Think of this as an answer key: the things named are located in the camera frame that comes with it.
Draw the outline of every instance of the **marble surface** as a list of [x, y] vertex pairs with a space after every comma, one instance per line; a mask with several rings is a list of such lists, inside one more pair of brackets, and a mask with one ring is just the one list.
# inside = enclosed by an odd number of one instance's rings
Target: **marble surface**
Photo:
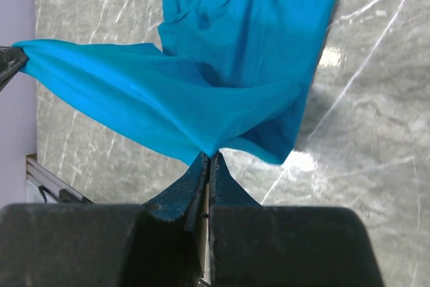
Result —
[[[36, 1], [40, 38], [160, 45], [161, 0]], [[259, 202], [354, 209], [392, 287], [430, 280], [429, 20], [430, 0], [339, 0], [294, 152], [224, 152]], [[186, 170], [41, 85], [38, 158], [96, 202], [144, 202]]]

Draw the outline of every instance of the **purple wall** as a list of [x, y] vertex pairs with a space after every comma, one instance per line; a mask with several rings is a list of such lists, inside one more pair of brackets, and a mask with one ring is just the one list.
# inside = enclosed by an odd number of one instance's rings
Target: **purple wall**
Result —
[[[0, 3], [0, 44], [34, 38], [34, 0]], [[18, 73], [0, 92], [0, 208], [26, 200], [26, 155], [35, 152], [36, 83]]]

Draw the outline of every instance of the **folded fabric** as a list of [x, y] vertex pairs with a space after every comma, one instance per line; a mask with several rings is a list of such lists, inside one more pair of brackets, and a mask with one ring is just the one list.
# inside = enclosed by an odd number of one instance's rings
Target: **folded fabric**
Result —
[[163, 0], [153, 44], [18, 42], [23, 72], [87, 116], [190, 164], [230, 147], [283, 163], [335, 0]]

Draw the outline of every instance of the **blue fabric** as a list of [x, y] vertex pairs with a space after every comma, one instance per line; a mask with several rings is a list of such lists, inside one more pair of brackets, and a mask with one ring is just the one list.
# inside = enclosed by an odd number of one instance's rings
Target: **blue fabric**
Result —
[[163, 0], [152, 44], [19, 42], [23, 72], [120, 134], [190, 164], [292, 150], [335, 0]]

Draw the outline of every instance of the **gray marble table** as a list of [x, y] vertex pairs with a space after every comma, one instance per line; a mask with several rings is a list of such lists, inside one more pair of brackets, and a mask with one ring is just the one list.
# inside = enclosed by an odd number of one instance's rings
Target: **gray marble table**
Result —
[[[161, 0], [36, 0], [37, 36], [155, 42]], [[264, 204], [342, 205], [389, 287], [430, 279], [430, 0], [339, 0], [297, 147], [281, 166], [225, 151]], [[38, 86], [38, 159], [96, 202], [144, 202], [185, 170]]]

